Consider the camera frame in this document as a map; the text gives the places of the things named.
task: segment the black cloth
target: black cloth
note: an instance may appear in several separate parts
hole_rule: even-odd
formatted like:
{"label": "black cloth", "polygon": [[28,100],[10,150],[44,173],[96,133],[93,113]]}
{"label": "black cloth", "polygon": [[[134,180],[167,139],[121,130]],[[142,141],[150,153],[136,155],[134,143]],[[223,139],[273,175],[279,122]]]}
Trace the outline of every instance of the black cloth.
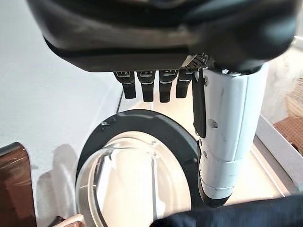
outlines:
{"label": "black cloth", "polygon": [[303,227],[303,195],[186,211],[151,227]]}

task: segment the white surface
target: white surface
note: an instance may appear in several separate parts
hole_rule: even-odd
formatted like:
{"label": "white surface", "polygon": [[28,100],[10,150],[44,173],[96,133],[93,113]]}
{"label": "white surface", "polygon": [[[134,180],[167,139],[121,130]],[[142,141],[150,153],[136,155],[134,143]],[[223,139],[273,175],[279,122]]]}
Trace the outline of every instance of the white surface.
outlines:
{"label": "white surface", "polygon": [[298,78],[303,78],[303,52],[291,47],[269,62],[261,114],[272,124],[287,117],[285,97]]}
{"label": "white surface", "polygon": [[232,193],[257,128],[267,72],[268,64],[254,74],[236,77],[204,70],[208,86],[200,174],[210,198],[226,198]]}
{"label": "white surface", "polygon": [[303,190],[303,157],[262,115],[256,135],[287,172],[298,190]]}
{"label": "white surface", "polygon": [[116,112],[122,86],[46,46],[26,1],[0,1],[0,147],[28,150],[38,227],[74,212],[78,157],[91,131]]}

